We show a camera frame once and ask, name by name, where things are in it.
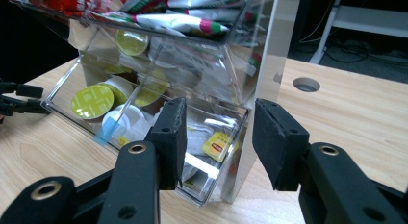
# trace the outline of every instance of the yellow tea bag packet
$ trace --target yellow tea bag packet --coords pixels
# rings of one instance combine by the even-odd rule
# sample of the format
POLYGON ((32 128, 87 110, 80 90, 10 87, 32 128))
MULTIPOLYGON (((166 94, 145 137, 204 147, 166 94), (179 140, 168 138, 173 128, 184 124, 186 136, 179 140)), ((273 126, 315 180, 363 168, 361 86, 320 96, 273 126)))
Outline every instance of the yellow tea bag packet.
POLYGON ((126 137, 120 136, 117 142, 119 143, 120 147, 123 147, 124 145, 128 144, 130 141, 126 137))
POLYGON ((202 150, 217 162, 222 162, 229 145, 229 136, 223 132, 215 132, 206 142, 204 142, 202 150))

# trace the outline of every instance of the snack packet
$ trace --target snack packet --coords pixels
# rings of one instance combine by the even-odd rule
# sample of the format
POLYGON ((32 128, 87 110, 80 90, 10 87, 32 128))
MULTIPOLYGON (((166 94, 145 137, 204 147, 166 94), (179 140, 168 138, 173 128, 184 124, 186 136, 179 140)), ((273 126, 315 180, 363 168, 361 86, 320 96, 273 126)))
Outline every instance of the snack packet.
POLYGON ((210 138, 214 130, 209 126, 190 122, 187 124, 187 152, 195 156, 207 156, 202 145, 210 138))
MULTIPOLYGON (((80 16, 94 0, 15 0, 23 3, 30 3, 34 6, 42 7, 49 10, 62 12, 67 16, 80 16)), ((100 8, 111 9, 112 2, 125 2, 126 0, 100 0, 100 8)))
POLYGON ((226 151, 231 144, 229 136, 223 132, 215 132, 202 146, 202 150, 217 162, 224 161, 226 151))

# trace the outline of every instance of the coffee pod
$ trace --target coffee pod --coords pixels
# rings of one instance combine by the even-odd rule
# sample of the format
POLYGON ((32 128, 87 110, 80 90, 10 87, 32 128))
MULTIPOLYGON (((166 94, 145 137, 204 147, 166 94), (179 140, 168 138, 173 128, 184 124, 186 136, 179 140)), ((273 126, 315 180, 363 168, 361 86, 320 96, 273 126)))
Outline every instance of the coffee pod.
POLYGON ((149 46, 149 36, 118 29, 116 31, 116 44, 123 54, 135 57, 147 49, 149 46))
POLYGON ((114 93, 114 108, 126 103, 133 91, 132 84, 126 79, 118 76, 113 76, 112 78, 103 83, 99 83, 98 85, 106 86, 114 93))
POLYGON ((150 114, 155 114, 165 103, 167 85, 166 76, 161 70, 153 70, 152 76, 145 81, 135 98, 135 105, 150 114))
POLYGON ((122 147, 130 141, 144 140, 151 127, 145 120, 143 112, 136 106, 129 105, 120 115, 123 106, 120 105, 108 112, 102 121, 102 129, 113 132, 111 142, 117 147, 122 147))
POLYGON ((71 110, 79 118, 93 121, 108 112, 114 100, 114 93, 108 87, 89 86, 75 94, 71 101, 71 110))
POLYGON ((147 56, 150 61, 162 68, 175 68, 176 58, 173 43, 160 38, 153 37, 150 41, 150 48, 147 56))

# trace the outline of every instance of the acrylic organizer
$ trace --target acrylic organizer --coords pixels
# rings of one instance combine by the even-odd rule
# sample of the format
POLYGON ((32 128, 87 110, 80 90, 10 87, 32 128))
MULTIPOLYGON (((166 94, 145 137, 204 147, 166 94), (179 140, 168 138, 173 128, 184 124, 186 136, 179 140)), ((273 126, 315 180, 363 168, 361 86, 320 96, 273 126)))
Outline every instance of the acrylic organizer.
POLYGON ((166 101, 187 98, 188 147, 176 191, 197 206, 233 201, 235 181, 246 177, 237 172, 275 0, 217 2, 212 9, 233 9, 234 17, 215 34, 106 16, 123 7, 118 1, 92 0, 80 13, 17 2, 68 25, 66 40, 80 54, 42 105, 117 152, 144 139, 166 101))

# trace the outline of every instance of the wooden table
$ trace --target wooden table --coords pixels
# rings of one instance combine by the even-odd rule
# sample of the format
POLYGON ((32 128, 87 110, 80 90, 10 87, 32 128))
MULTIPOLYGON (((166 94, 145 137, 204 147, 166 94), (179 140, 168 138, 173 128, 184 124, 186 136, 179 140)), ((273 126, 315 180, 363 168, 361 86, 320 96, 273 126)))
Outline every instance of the wooden table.
MULTIPOLYGON (((71 62, 30 82, 47 95, 71 62)), ((311 134, 310 142, 343 147, 363 171, 405 191, 408 185, 408 86, 306 62, 287 60, 278 102, 311 134), (293 86, 315 79, 317 92, 293 86)), ((54 114, 15 114, 0 125, 0 213, 29 184, 67 176, 76 185, 113 168, 116 155, 54 114)), ((296 192, 272 190, 255 161, 233 204, 197 208, 161 192, 162 223, 304 223, 296 192)))

